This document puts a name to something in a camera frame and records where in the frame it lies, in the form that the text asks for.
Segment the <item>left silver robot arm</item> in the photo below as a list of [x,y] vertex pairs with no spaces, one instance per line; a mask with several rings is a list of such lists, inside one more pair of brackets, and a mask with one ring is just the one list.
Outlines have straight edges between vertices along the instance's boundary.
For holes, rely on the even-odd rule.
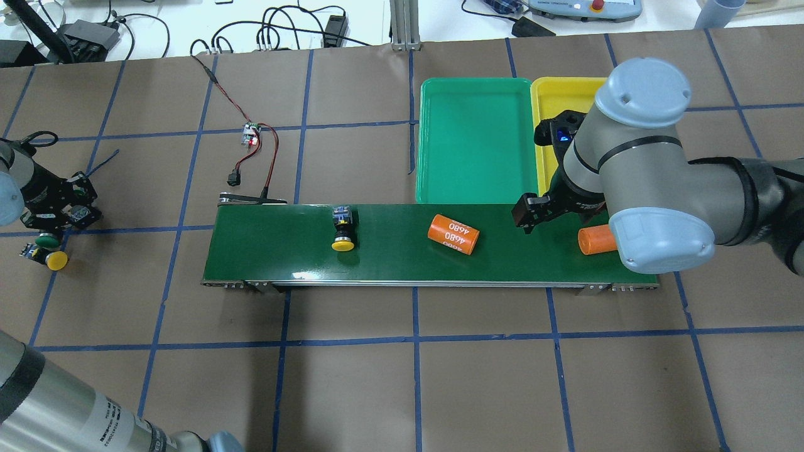
[[[2,224],[19,220],[38,237],[21,256],[52,271],[68,264],[61,250],[70,229],[101,219],[97,192],[78,171],[62,178],[34,159],[44,131],[2,140]],[[226,430],[209,438],[167,434],[52,362],[28,343],[2,334],[3,451],[242,451]]]

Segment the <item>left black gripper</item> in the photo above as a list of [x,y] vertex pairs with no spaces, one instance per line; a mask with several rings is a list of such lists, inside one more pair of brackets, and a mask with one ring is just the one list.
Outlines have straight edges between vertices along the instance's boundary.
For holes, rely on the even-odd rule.
[[35,171],[22,188],[24,211],[20,215],[29,229],[56,232],[86,229],[103,218],[94,202],[98,195],[88,175],[76,172],[61,178],[49,171]]

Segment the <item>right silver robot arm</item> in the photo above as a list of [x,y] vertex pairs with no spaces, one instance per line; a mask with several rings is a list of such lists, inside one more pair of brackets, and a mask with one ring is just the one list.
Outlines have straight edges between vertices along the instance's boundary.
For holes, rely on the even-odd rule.
[[676,124],[691,97],[686,75],[665,60],[616,66],[590,111],[566,110],[535,129],[559,166],[544,195],[514,204],[515,225],[530,234],[566,213],[607,211],[621,263],[638,274],[701,266],[718,245],[765,242],[802,275],[802,159],[687,160]]

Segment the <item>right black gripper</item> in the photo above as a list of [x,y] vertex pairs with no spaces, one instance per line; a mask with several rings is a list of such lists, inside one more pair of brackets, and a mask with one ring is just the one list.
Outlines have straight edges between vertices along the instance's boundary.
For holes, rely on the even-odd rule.
[[563,158],[575,157],[572,145],[575,135],[585,120],[586,113],[574,110],[561,112],[554,118],[543,119],[535,126],[534,143],[537,146],[552,146],[559,166],[550,181],[549,190],[542,196],[532,192],[523,193],[514,204],[511,214],[515,226],[531,234],[537,224],[549,222],[566,213],[577,213],[582,224],[587,224],[595,215],[606,209],[601,189],[588,191],[571,180]]

